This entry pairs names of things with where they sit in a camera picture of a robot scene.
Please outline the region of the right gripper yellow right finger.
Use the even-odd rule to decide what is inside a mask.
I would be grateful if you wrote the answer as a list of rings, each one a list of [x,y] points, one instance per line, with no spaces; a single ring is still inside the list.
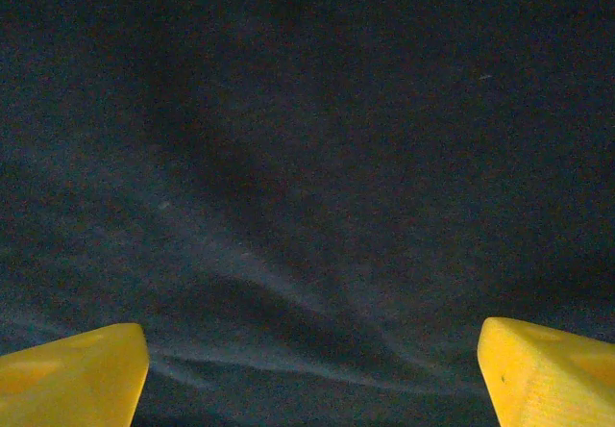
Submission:
[[[614,424],[612,343],[489,317],[477,354],[500,425]]]

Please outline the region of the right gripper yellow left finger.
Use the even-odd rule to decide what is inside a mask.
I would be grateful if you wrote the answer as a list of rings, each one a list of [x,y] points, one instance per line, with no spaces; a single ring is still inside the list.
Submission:
[[[1,357],[3,426],[129,426],[149,354],[143,330],[121,323]]]

